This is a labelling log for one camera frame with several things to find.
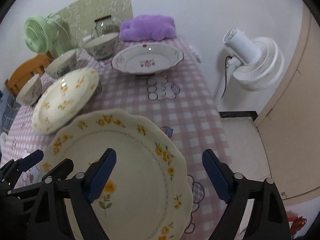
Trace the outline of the blue floral ceramic bowl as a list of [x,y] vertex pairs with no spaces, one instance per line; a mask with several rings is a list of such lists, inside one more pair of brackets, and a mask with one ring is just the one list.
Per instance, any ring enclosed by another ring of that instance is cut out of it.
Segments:
[[68,72],[76,68],[77,57],[76,50],[69,50],[63,53],[61,56],[52,61],[46,68],[46,73],[54,78],[58,79]]

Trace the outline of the pink checkered tablecloth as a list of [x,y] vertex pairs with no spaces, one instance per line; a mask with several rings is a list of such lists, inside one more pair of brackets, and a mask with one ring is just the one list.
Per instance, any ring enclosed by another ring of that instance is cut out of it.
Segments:
[[114,70],[110,61],[96,61],[80,53],[80,67],[97,68],[102,86],[84,112],[119,108],[146,116],[170,135],[184,155],[193,185],[194,211],[183,239],[208,239],[221,218],[221,202],[202,165],[208,148],[230,162],[220,115],[195,56],[182,37],[166,40],[181,49],[184,58],[176,67],[156,76],[134,76]]

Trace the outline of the green desk fan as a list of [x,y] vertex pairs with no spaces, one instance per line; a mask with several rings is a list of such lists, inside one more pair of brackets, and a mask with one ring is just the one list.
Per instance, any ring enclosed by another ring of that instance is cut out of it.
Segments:
[[32,16],[24,24],[24,41],[37,54],[53,50],[60,56],[68,50],[70,38],[60,15]]

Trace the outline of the green patterned wall mat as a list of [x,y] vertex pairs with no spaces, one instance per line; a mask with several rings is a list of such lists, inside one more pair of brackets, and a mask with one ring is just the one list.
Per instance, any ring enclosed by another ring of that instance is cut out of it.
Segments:
[[131,0],[78,0],[56,13],[63,20],[62,40],[69,49],[83,46],[83,38],[91,35],[94,20],[111,15],[117,28],[133,18]]

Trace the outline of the small cream yellow-flower plate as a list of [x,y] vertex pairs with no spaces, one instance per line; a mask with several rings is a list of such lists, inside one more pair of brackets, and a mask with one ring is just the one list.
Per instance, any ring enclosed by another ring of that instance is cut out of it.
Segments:
[[55,81],[35,106],[31,126],[36,134],[48,135],[70,122],[88,103],[99,85],[94,68],[73,70]]

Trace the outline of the small floral ceramic bowl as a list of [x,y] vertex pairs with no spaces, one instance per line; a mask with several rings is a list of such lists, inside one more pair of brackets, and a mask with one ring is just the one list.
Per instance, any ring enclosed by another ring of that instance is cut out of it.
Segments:
[[84,50],[97,61],[105,60],[114,55],[118,41],[119,33],[108,33],[87,42]]

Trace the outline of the purple plush cushion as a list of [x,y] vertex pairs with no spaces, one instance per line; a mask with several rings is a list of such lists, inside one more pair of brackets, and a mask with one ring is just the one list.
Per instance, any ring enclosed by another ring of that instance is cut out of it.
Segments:
[[164,15],[139,15],[124,21],[119,38],[125,42],[161,41],[176,37],[174,19]]

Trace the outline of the blue plaid bedding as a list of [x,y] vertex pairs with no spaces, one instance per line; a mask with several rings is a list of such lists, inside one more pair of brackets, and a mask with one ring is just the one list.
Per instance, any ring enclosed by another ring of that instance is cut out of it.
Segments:
[[1,90],[1,133],[9,133],[21,105],[5,88]]

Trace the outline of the large cream yellow-flower plate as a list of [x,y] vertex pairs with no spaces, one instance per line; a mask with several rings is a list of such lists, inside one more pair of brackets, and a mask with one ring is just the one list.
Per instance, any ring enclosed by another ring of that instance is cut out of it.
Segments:
[[40,163],[42,174],[63,159],[84,172],[106,149],[116,164],[93,210],[110,239],[180,239],[193,194],[181,152],[148,118],[120,109],[76,117],[60,129]]

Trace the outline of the green-rimmed leaf pattern bowl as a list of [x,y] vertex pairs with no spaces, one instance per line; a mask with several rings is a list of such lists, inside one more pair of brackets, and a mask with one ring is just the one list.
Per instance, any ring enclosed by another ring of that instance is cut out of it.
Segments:
[[39,74],[34,75],[20,90],[16,101],[20,105],[32,106],[41,96],[42,82]]

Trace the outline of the white standing fan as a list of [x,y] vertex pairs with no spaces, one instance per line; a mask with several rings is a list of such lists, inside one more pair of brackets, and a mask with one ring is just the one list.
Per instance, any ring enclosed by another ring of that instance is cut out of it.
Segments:
[[229,51],[225,59],[225,73],[214,95],[219,103],[227,86],[234,78],[240,86],[250,92],[257,92],[273,85],[284,71],[284,56],[270,37],[250,39],[243,31],[233,28],[223,37],[223,44]]

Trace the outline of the glass jar with lid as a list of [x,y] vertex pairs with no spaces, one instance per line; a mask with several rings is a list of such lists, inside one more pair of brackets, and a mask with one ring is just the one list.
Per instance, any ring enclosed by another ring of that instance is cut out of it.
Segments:
[[94,20],[95,27],[93,29],[94,37],[103,36],[105,34],[116,32],[116,27],[112,21],[112,16],[107,15]]

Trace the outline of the white red-rimmed flower plate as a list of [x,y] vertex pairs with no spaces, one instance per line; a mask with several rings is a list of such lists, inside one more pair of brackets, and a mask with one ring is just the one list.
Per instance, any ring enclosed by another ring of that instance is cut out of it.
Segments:
[[182,62],[180,49],[162,43],[130,46],[118,52],[111,61],[114,70],[132,75],[152,75],[167,71]]

